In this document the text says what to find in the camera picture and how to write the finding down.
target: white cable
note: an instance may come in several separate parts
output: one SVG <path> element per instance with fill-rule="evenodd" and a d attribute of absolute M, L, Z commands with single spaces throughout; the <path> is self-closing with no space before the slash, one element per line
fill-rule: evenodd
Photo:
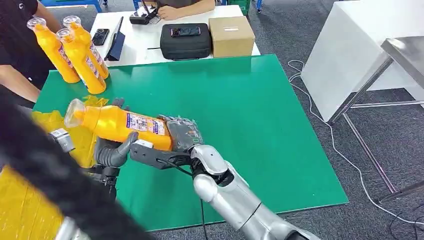
<path fill-rule="evenodd" d="M 302 64 L 302 68 L 301 69 L 298 69 L 297 67 L 295 67 L 295 66 L 293 66 L 293 65 L 290 65 L 290 63 L 293 63 L 293 62 L 296 62 L 296 63 L 301 63 Z M 387 209 L 385 209 L 385 208 L 383 208 L 383 207 L 381 207 L 380 205 L 378 205 L 378 204 L 376 204 L 372 199 L 371 199 L 371 197 L 370 197 L 370 194 L 368 194 L 368 191 L 367 191 L 367 188 L 365 187 L 365 184 L 364 184 L 364 178 L 362 177 L 362 171 L 355 165 L 355 164 L 353 164 L 347 157 L 345 157 L 345 155 L 343 155 L 341 152 L 339 152 L 339 150 L 337 150 L 336 149 L 336 146 L 335 146 L 335 141 L 334 141 L 334 134 L 333 134 L 333 128 L 331 127 L 331 125 L 330 124 L 328 124 L 328 123 L 326 123 L 321 117 L 319 117 L 317 114 L 315 114 L 313 111 L 312 111 L 312 98 L 311 98 L 311 95 L 309 95 L 309 93 L 307 93 L 306 91 L 304 91 L 303 89 L 301 89 L 300 87 L 298 87 L 298 86 L 296 86 L 296 85 L 294 85 L 293 83 L 292 83 L 292 81 L 294 80 L 294 79 L 296 79 L 296 78 L 299 78 L 300 76 L 301 76 L 301 73 L 302 73 L 302 70 L 303 70 L 303 68 L 304 68 L 304 66 L 305 66 L 305 63 L 304 62 L 302 62 L 302 61 L 299 61 L 299 60 L 290 60 L 290 61 L 288 61 L 288 66 L 289 67 L 291 67 L 292 69 L 294 69 L 294 70 L 296 70 L 296 71 L 298 71 L 298 73 L 296 73 L 296 74 L 294 74 L 293 76 L 291 76 L 289 79 L 288 79 L 288 81 L 290 82 L 290 84 L 293 86 L 293 87 L 295 87 L 295 88 L 297 88 L 298 90 L 300 90 L 302 93 L 304 93 L 304 94 L 306 94 L 307 95 L 307 97 L 309 98 L 309 112 L 312 114 L 312 115 L 314 115 L 315 117 L 317 117 L 321 122 L 323 122 L 325 125 L 327 125 L 327 127 L 329 127 L 330 128 L 330 132 L 331 132 L 331 141 L 332 141 L 332 148 L 334 149 L 334 151 L 336 152 L 336 153 L 338 153 L 342 158 L 344 158 L 344 160 L 346 160 L 350 165 L 352 165 L 358 172 L 359 172 L 359 177 L 360 177 L 360 182 L 361 182 L 361 184 L 362 184 L 362 188 L 363 188 L 363 191 L 365 192 L 365 194 L 366 194 L 366 196 L 368 197 L 368 200 L 374 205 L 374 206 L 376 206 L 377 208 L 379 208 L 379 209 L 381 209 L 381 210 L 383 210 L 384 212 L 386 212 L 386 213 L 388 213 L 388 214 L 390 214 L 390 215 L 392 215 L 393 217 L 396 217 L 396 218 L 398 218 L 399 220 L 401 220 L 401 221 L 403 221 L 403 222 L 405 222 L 405 223 L 409 223 L 409 224 L 420 224 L 420 225 L 424 225 L 424 222 L 419 222 L 419 221 L 417 221 L 417 222 L 415 222 L 415 221 L 409 221 L 409 220 L 405 220 L 405 219 L 403 219 L 403 218 L 401 218 L 400 216 L 398 216 L 398 215 L 396 215 L 396 214 L 394 214 L 393 212 L 391 212 L 391 211 L 389 211 L 389 210 L 387 210 Z"/>

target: bottle cap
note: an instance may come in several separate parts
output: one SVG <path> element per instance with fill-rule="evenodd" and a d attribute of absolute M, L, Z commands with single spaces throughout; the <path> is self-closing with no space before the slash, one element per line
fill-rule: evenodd
<path fill-rule="evenodd" d="M 72 29 L 62 28 L 56 32 L 56 35 L 59 37 L 62 43 L 70 43 L 75 39 L 75 34 Z"/>
<path fill-rule="evenodd" d="M 33 31 L 42 31 L 47 29 L 46 20 L 44 20 L 44 18 L 41 18 L 41 17 L 34 17 L 30 19 L 26 23 L 26 26 Z"/>
<path fill-rule="evenodd" d="M 81 26 L 81 19 L 77 16 L 67 16 L 63 19 L 63 25 L 69 29 L 75 29 Z"/>
<path fill-rule="evenodd" d="M 64 123 L 67 128 L 81 125 L 86 114 L 86 106 L 79 99 L 74 99 L 67 107 Z"/>

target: plastic bottle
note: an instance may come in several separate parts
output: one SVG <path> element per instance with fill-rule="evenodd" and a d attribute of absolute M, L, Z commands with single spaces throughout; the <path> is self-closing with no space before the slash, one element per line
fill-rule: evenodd
<path fill-rule="evenodd" d="M 63 80 L 70 84 L 79 82 L 80 77 L 65 54 L 61 41 L 56 34 L 49 30 L 46 20 L 41 17 L 35 17 L 30 19 L 26 26 L 34 31 L 38 45 L 40 45 L 60 75 L 62 75 Z"/>
<path fill-rule="evenodd" d="M 57 35 L 63 43 L 66 55 L 87 87 L 88 92 L 91 94 L 103 93 L 106 89 L 105 80 L 100 76 L 99 71 L 87 55 L 83 44 L 76 40 L 74 31 L 69 28 L 63 28 L 57 31 Z"/>
<path fill-rule="evenodd" d="M 103 79 L 108 78 L 108 67 L 106 66 L 96 47 L 93 45 L 92 36 L 81 25 L 81 19 L 77 16 L 67 16 L 63 19 L 63 25 L 69 29 L 72 29 L 75 33 L 76 39 L 81 41 L 81 43 L 85 46 L 87 49 L 88 57 L 94 63 L 96 69 L 100 72 L 100 76 Z"/>
<path fill-rule="evenodd" d="M 102 139 L 124 142 L 128 135 L 138 132 L 138 139 L 153 143 L 158 150 L 170 151 L 172 140 L 161 119 L 129 112 L 118 106 L 85 106 L 79 99 L 70 102 L 64 124 L 67 128 L 82 125 Z"/>

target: gray carpet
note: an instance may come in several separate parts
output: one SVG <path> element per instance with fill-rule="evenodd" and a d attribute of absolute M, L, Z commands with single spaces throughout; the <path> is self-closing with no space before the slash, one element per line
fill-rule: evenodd
<path fill-rule="evenodd" d="M 286 74 L 288 76 L 294 74 L 295 72 L 287 66 L 287 62 L 293 59 L 306 62 L 333 2 L 334 0 L 264 0 L 261 14 L 257 14 L 256 9 L 251 7 L 249 20 L 261 53 L 276 54 Z M 134 7 L 130 0 L 109 0 L 108 10 L 133 11 Z M 88 30 L 91 29 L 96 15 L 93 7 L 61 8 L 52 11 L 58 19 L 70 14 L 80 16 L 84 27 Z M 300 79 L 294 83 L 305 89 Z M 297 90 L 296 93 L 349 198 L 349 203 L 282 214 L 281 217 L 315 233 L 323 240 L 394 239 L 389 231 L 393 217 L 368 201 L 361 187 L 358 172 L 334 152 L 329 129 L 308 113 L 308 98 Z M 411 99 L 404 89 L 395 89 L 369 92 L 366 99 L 361 101 L 371 103 Z M 424 109 L 420 106 L 358 109 L 349 112 L 350 118 L 398 188 L 424 180 L 423 114 Z M 334 131 L 336 147 L 362 170 L 371 197 L 378 198 L 389 193 L 346 122 L 340 120 L 335 125 Z M 384 204 L 383 207 L 398 214 L 411 211 L 422 202 L 423 192 L 417 192 Z M 424 207 L 402 216 L 414 221 L 424 216 Z M 208 225 L 206 229 L 210 240 L 244 239 L 226 223 Z M 397 239 L 416 239 L 411 224 L 395 221 L 392 229 Z M 164 240 L 204 239 L 201 227 L 159 231 L 154 235 Z M 419 231 L 418 237 L 424 239 L 424 234 Z"/>

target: white table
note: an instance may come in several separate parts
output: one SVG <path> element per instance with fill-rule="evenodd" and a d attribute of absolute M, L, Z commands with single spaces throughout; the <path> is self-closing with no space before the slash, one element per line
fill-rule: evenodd
<path fill-rule="evenodd" d="M 424 36 L 423 0 L 335 2 L 301 77 L 325 121 L 387 58 L 386 38 Z M 368 90 L 405 88 L 416 100 L 424 90 L 396 62 Z"/>
<path fill-rule="evenodd" d="M 121 17 L 123 17 L 121 32 L 125 35 L 122 53 L 119 61 L 106 61 L 107 66 L 126 66 L 138 64 L 154 64 L 163 62 L 172 62 L 165 59 L 159 48 L 162 26 L 165 24 L 183 24 L 183 23 L 209 23 L 210 18 L 225 18 L 243 16 L 238 5 L 216 6 L 215 10 L 198 15 L 187 16 L 173 21 L 160 20 L 157 24 L 133 25 L 130 23 L 130 15 L 133 11 L 98 13 L 95 17 L 91 29 L 91 35 L 94 36 L 97 29 L 109 29 L 111 32 L 117 26 Z M 105 57 L 108 46 L 112 40 L 112 34 L 107 36 L 104 46 L 97 47 L 102 57 Z M 256 46 L 253 46 L 252 55 L 261 53 Z"/>

